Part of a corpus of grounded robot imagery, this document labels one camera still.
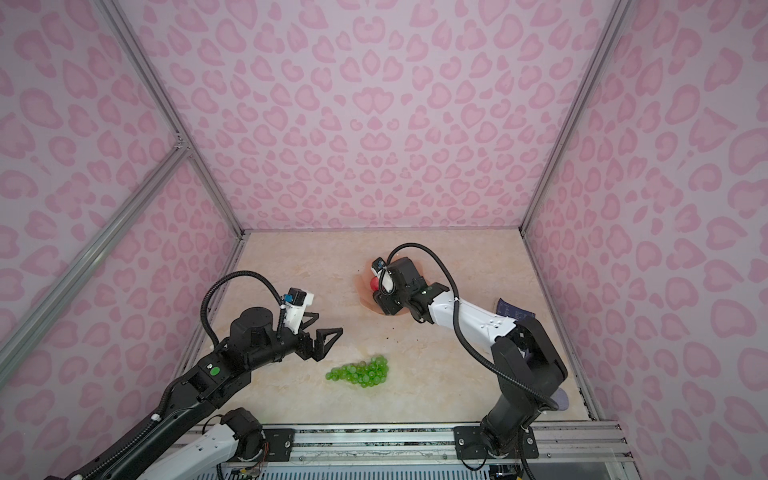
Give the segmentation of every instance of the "black cable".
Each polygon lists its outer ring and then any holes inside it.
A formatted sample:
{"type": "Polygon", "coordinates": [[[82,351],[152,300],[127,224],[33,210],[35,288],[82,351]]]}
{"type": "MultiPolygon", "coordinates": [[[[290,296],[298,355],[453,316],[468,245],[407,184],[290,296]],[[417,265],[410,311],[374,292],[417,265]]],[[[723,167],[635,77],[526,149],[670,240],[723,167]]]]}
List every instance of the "black cable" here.
{"type": "Polygon", "coordinates": [[[395,288],[393,287],[389,293],[387,293],[386,290],[384,290],[384,286],[382,285],[382,282],[384,280],[384,276],[386,275],[386,267],[389,265],[389,262],[386,263],[384,268],[382,268],[381,273],[379,273],[379,292],[382,293],[383,296],[391,296],[395,292],[395,288]]]}
{"type": "Polygon", "coordinates": [[[504,379],[506,382],[511,383],[512,385],[518,387],[523,392],[529,394],[534,399],[538,400],[539,403],[543,404],[543,406],[546,407],[545,410],[552,410],[552,411],[558,410],[558,403],[554,401],[552,398],[537,392],[532,387],[525,385],[523,382],[520,382],[519,380],[512,378],[506,373],[497,369],[496,365],[494,365],[493,362],[486,359],[483,355],[480,354],[480,352],[475,350],[475,348],[469,344],[467,339],[464,337],[464,333],[462,333],[462,328],[458,321],[458,306],[461,304],[458,296],[458,287],[456,286],[456,282],[453,281],[453,277],[451,276],[451,273],[445,267],[445,264],[440,260],[440,258],[435,254],[435,252],[431,251],[429,248],[421,245],[420,243],[404,243],[403,245],[399,245],[395,247],[395,249],[389,254],[389,257],[387,257],[387,260],[386,260],[386,265],[388,266],[389,263],[392,262],[392,258],[395,256],[396,253],[398,253],[400,250],[407,247],[414,247],[414,248],[418,248],[420,250],[425,251],[438,264],[438,266],[440,267],[440,270],[442,270],[443,274],[445,275],[445,278],[448,279],[448,283],[451,286],[451,290],[453,291],[453,298],[454,298],[453,331],[456,333],[456,338],[458,338],[458,342],[462,344],[462,346],[467,352],[469,352],[469,355],[471,355],[472,358],[480,362],[480,364],[483,365],[486,369],[490,370],[491,372],[495,373],[497,376],[504,379]]]}
{"type": "MultiPolygon", "coordinates": [[[[153,415],[158,415],[162,419],[163,414],[165,413],[165,409],[168,407],[168,402],[170,401],[170,394],[173,392],[174,386],[176,386],[177,383],[179,383],[179,379],[175,379],[173,382],[169,383],[167,387],[165,387],[165,390],[163,391],[163,395],[160,397],[160,401],[157,404],[157,408],[152,412],[153,415]]],[[[123,457],[128,451],[130,451],[133,447],[138,445],[138,443],[144,439],[145,436],[151,432],[155,426],[157,426],[160,423],[159,420],[151,419],[150,422],[145,426],[138,434],[136,434],[135,437],[133,437],[128,443],[123,446],[122,449],[117,450],[112,456],[104,460],[102,463],[96,466],[93,470],[88,472],[83,476],[83,480],[91,480],[91,478],[95,477],[99,473],[103,472],[106,468],[109,468],[114,464],[117,460],[123,457]]]]}
{"type": "Polygon", "coordinates": [[[219,337],[216,336],[214,329],[210,327],[210,323],[208,322],[208,303],[210,303],[210,299],[214,296],[216,290],[221,288],[221,286],[226,282],[229,282],[233,278],[237,278],[239,276],[251,276],[259,280],[264,284],[264,286],[266,286],[267,289],[269,289],[270,293],[272,293],[272,296],[275,297],[275,300],[277,300],[277,305],[280,306],[280,316],[277,320],[277,339],[279,340],[283,335],[283,323],[285,322],[286,318],[285,300],[277,293],[277,290],[275,290],[275,287],[272,285],[272,283],[270,283],[270,281],[261,274],[252,272],[250,270],[238,270],[237,272],[228,273],[227,275],[224,275],[220,279],[216,280],[216,283],[211,286],[211,288],[208,290],[208,293],[206,293],[205,297],[203,297],[203,302],[200,305],[200,323],[203,324],[203,330],[205,330],[205,333],[210,337],[210,341],[214,343],[214,348],[219,345],[219,337]]]}
{"type": "Polygon", "coordinates": [[[536,477],[533,476],[533,472],[531,472],[531,467],[528,466],[528,460],[525,459],[525,453],[523,452],[523,445],[525,443],[525,440],[523,439],[524,433],[525,430],[520,428],[520,432],[518,433],[518,458],[520,458],[520,463],[523,464],[523,470],[525,470],[528,480],[536,480],[536,477]]]}
{"type": "Polygon", "coordinates": [[[211,420],[215,419],[216,417],[223,418],[224,415],[221,415],[219,413],[217,415],[214,415],[214,416],[210,417],[208,420],[206,420],[205,423],[203,424],[203,433],[202,433],[202,435],[205,435],[205,428],[208,427],[208,422],[210,422],[211,420]]]}
{"type": "Polygon", "coordinates": [[[481,444],[481,443],[469,443],[469,444],[464,446],[464,448],[462,449],[462,452],[464,452],[464,450],[466,448],[471,447],[471,446],[476,446],[476,445],[482,447],[483,451],[485,452],[485,457],[482,459],[482,463],[480,465],[478,465],[476,467],[470,467],[469,465],[467,465],[467,462],[465,462],[463,458],[459,459],[459,460],[462,461],[462,464],[467,469],[472,470],[473,472],[477,472],[478,470],[480,470],[480,468],[485,467],[485,463],[488,461],[488,457],[490,456],[489,453],[488,453],[488,449],[483,444],[481,444]]]}

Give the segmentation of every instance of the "green grapes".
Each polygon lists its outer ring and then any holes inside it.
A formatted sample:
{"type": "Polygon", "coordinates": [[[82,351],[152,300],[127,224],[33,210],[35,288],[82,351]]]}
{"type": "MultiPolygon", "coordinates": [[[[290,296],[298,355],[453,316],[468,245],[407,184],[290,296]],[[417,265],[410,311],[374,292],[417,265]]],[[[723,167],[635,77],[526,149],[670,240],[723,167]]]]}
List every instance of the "green grapes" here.
{"type": "Polygon", "coordinates": [[[371,358],[370,362],[360,361],[333,367],[330,372],[326,373],[326,380],[334,382],[346,380],[353,385],[360,385],[367,389],[384,383],[388,372],[387,359],[382,355],[377,355],[371,358]]]}

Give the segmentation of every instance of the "metal rail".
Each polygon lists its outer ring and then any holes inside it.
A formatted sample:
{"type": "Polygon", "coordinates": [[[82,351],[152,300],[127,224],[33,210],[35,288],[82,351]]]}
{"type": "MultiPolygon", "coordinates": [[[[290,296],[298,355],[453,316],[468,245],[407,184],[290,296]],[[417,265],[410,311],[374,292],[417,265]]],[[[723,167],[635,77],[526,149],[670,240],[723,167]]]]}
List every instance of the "metal rail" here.
{"type": "Polygon", "coordinates": [[[576,131],[581,116],[587,109],[589,99],[600,82],[600,78],[608,63],[608,59],[611,58],[611,54],[616,48],[616,44],[621,37],[621,32],[628,23],[630,13],[636,3],[636,0],[616,0],[611,9],[611,13],[608,15],[605,28],[603,28],[603,32],[598,40],[598,45],[587,64],[584,78],[581,80],[574,101],[571,104],[571,108],[565,116],[563,128],[560,130],[557,139],[554,141],[552,153],[547,160],[541,178],[539,178],[538,183],[536,184],[531,204],[528,205],[528,209],[523,216],[523,221],[520,226],[520,231],[523,234],[528,231],[536,211],[541,206],[544,194],[551,183],[554,169],[560,164],[564,153],[568,149],[568,143],[571,141],[571,138],[576,131]]]}
{"type": "Polygon", "coordinates": [[[187,130],[180,115],[176,111],[176,108],[170,99],[170,95],[165,91],[160,76],[154,70],[149,58],[147,58],[147,55],[144,53],[144,49],[141,47],[136,32],[131,27],[131,23],[125,16],[125,12],[123,12],[120,3],[118,0],[94,0],[94,3],[101,10],[101,13],[104,15],[104,18],[107,20],[107,23],[115,34],[118,43],[133,64],[138,76],[144,82],[144,86],[147,87],[149,95],[154,99],[165,121],[176,133],[176,136],[180,141],[188,143],[192,153],[192,165],[200,176],[200,179],[203,181],[205,189],[208,190],[208,194],[211,196],[214,204],[216,204],[221,214],[227,220],[227,223],[230,225],[230,228],[234,231],[237,238],[241,238],[243,236],[243,228],[240,225],[240,221],[235,216],[232,207],[219,188],[219,185],[214,180],[214,177],[210,174],[210,171],[200,154],[200,150],[197,148],[192,135],[190,135],[190,132],[187,130]]]}
{"type": "Polygon", "coordinates": [[[18,323],[19,327],[0,349],[0,389],[10,380],[27,355],[43,340],[64,308],[80,293],[91,275],[120,243],[185,158],[190,158],[190,153],[187,145],[180,142],[70,263],[67,271],[56,281],[45,298],[22,317],[18,323]]]}
{"type": "MultiPolygon", "coordinates": [[[[265,425],[296,430],[290,460],[270,468],[296,465],[456,465],[453,427],[477,423],[265,425]]],[[[169,450],[175,452],[200,435],[191,429],[169,450]]],[[[534,422],[537,462],[634,462],[616,422],[534,422]]],[[[493,459],[492,463],[515,463],[493,459]]],[[[232,466],[250,465],[233,463],[232,466]]]]}
{"type": "Polygon", "coordinates": [[[581,398],[584,400],[584,405],[587,407],[587,413],[589,413],[589,416],[592,419],[604,419],[605,412],[603,412],[600,403],[596,400],[594,392],[592,391],[592,387],[587,380],[587,374],[584,372],[584,366],[581,364],[581,360],[578,358],[578,355],[576,355],[576,349],[574,347],[573,341],[568,335],[568,331],[565,329],[565,321],[563,321],[563,317],[558,311],[557,304],[555,303],[554,298],[552,297],[552,294],[547,287],[547,284],[544,282],[544,277],[541,275],[541,271],[538,268],[538,264],[536,263],[533,251],[531,250],[531,245],[528,243],[528,239],[525,237],[525,235],[522,237],[523,244],[525,245],[525,251],[528,253],[528,259],[531,261],[533,271],[536,272],[536,280],[538,280],[538,284],[541,287],[541,291],[544,294],[545,300],[547,301],[549,311],[552,314],[554,327],[558,330],[560,341],[563,342],[563,348],[565,349],[565,355],[568,357],[568,361],[571,363],[574,380],[576,381],[576,386],[579,388],[581,398]]]}
{"type": "MultiPolygon", "coordinates": [[[[240,260],[240,255],[243,253],[243,248],[245,248],[249,235],[250,233],[246,233],[242,238],[235,239],[235,244],[232,246],[232,251],[227,258],[227,263],[224,265],[224,271],[221,273],[222,276],[234,271],[237,262],[240,260]]],[[[227,286],[228,284],[225,283],[210,300],[208,306],[208,318],[211,319],[211,325],[213,325],[216,320],[216,312],[224,298],[224,294],[227,292],[227,286]]],[[[192,333],[192,338],[187,342],[186,348],[181,353],[181,358],[174,371],[174,378],[181,376],[182,373],[186,372],[192,365],[197,363],[197,354],[200,352],[200,348],[203,346],[203,341],[206,336],[202,325],[200,325],[199,322],[196,322],[195,325],[197,326],[192,333]]]]}

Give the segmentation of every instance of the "pink wall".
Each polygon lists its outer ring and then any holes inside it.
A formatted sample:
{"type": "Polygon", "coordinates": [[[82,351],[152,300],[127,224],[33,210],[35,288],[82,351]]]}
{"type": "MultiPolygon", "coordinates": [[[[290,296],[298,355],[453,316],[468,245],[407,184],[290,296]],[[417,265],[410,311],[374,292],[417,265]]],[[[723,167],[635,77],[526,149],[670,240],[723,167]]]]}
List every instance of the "pink wall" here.
{"type": "Polygon", "coordinates": [[[0,345],[171,145],[108,32],[88,0],[0,6],[0,345]]]}
{"type": "Polygon", "coordinates": [[[612,4],[122,2],[260,229],[518,225],[612,4]]]}
{"type": "Polygon", "coordinates": [[[641,2],[530,237],[646,479],[768,476],[766,15],[641,2]]]}
{"type": "Polygon", "coordinates": [[[157,406],[232,246],[183,164],[0,392],[0,476],[66,475],[157,406]]]}

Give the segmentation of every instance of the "blue label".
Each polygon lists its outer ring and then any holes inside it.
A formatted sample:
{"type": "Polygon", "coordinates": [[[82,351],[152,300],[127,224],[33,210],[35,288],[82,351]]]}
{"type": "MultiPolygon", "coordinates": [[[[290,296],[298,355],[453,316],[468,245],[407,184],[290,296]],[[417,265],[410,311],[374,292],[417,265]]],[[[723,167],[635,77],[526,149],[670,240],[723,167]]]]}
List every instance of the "blue label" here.
{"type": "Polygon", "coordinates": [[[513,318],[515,320],[522,320],[526,316],[532,316],[536,318],[535,313],[528,312],[522,308],[518,308],[511,303],[506,303],[503,299],[498,299],[498,303],[496,303],[496,315],[508,316],[509,318],[513,318]]]}

